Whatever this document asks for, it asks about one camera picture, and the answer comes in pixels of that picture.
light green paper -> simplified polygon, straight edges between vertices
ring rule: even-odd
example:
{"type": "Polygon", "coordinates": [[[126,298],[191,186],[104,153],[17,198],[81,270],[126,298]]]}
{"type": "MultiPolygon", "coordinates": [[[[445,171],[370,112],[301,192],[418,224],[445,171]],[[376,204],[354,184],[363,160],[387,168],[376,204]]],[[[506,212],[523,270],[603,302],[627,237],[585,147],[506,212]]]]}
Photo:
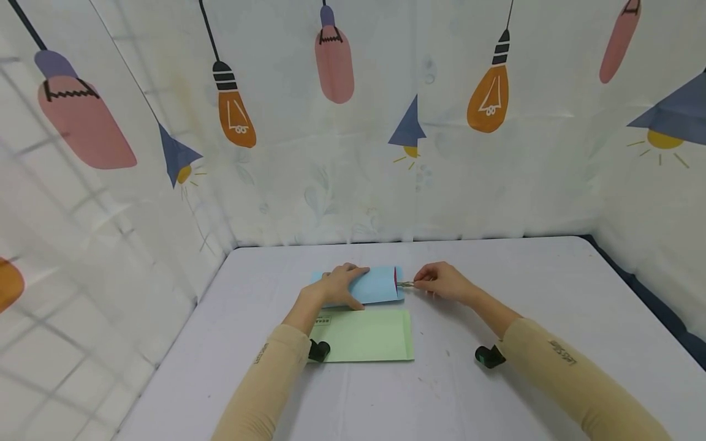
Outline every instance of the light green paper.
{"type": "Polygon", "coordinates": [[[324,310],[311,338],[331,346],[324,363],[414,360],[407,310],[324,310]]]}

table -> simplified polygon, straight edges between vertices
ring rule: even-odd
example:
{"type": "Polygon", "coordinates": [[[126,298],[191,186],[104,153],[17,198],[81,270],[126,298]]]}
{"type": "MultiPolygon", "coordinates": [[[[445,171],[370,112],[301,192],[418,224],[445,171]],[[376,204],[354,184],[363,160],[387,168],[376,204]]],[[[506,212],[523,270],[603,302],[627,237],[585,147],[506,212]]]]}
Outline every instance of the table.
{"type": "MultiPolygon", "coordinates": [[[[410,279],[447,260],[570,342],[675,440],[706,433],[706,373],[588,242],[576,237],[239,248],[134,406],[117,441],[209,440],[269,332],[314,270],[400,265],[410,279]]],[[[276,440],[580,440],[579,428],[509,365],[474,360],[495,338],[472,311],[414,290],[416,360],[307,366],[276,440]]]]}

arm sleeve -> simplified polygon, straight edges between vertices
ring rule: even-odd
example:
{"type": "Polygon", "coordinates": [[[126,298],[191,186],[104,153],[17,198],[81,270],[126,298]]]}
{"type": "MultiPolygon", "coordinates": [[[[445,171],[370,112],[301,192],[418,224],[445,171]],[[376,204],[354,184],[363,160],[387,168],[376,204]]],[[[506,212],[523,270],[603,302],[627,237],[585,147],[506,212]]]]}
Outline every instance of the arm sleeve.
{"type": "Polygon", "coordinates": [[[271,440],[310,347],[303,332],[277,326],[230,399],[211,441],[271,440]]]}
{"type": "Polygon", "coordinates": [[[496,346],[515,369],[579,423],[591,440],[671,439],[628,391],[536,322],[513,321],[496,346]]]}

black binder clip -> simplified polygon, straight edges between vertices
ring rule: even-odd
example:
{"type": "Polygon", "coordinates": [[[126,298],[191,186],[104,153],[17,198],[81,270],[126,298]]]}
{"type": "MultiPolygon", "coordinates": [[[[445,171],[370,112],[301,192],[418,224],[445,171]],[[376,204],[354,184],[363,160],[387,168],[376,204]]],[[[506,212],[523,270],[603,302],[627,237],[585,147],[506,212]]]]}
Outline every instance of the black binder clip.
{"type": "Polygon", "coordinates": [[[309,349],[309,359],[323,363],[326,356],[331,352],[331,346],[326,342],[316,343],[314,340],[309,340],[311,342],[311,348],[309,349]]]}
{"type": "Polygon", "coordinates": [[[505,357],[503,357],[503,354],[500,353],[500,349],[495,345],[493,345],[492,349],[488,349],[485,346],[480,346],[476,349],[476,360],[488,369],[495,368],[505,363],[505,357]]]}

pink light bulb illustration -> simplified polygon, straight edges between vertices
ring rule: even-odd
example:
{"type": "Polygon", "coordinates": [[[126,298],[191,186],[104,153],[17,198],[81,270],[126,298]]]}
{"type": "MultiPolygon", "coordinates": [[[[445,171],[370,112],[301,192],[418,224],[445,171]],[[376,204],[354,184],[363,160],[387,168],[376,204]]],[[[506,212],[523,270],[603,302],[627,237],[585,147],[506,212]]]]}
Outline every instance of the pink light bulb illustration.
{"type": "Polygon", "coordinates": [[[37,98],[44,115],[66,144],[95,169],[136,165],[135,154],[96,88],[80,79],[64,56],[48,50],[17,0],[8,2],[40,49],[35,63],[46,80],[37,98]]]}
{"type": "Polygon", "coordinates": [[[640,0],[628,0],[623,7],[613,27],[611,39],[608,40],[606,53],[603,55],[601,70],[598,74],[601,83],[608,84],[618,72],[635,34],[635,29],[638,27],[641,12],[642,2],[640,0]]]}
{"type": "Polygon", "coordinates": [[[343,104],[353,96],[353,60],[351,46],[343,31],[336,27],[333,10],[323,0],[321,31],[314,42],[321,91],[330,101],[343,104]]]}

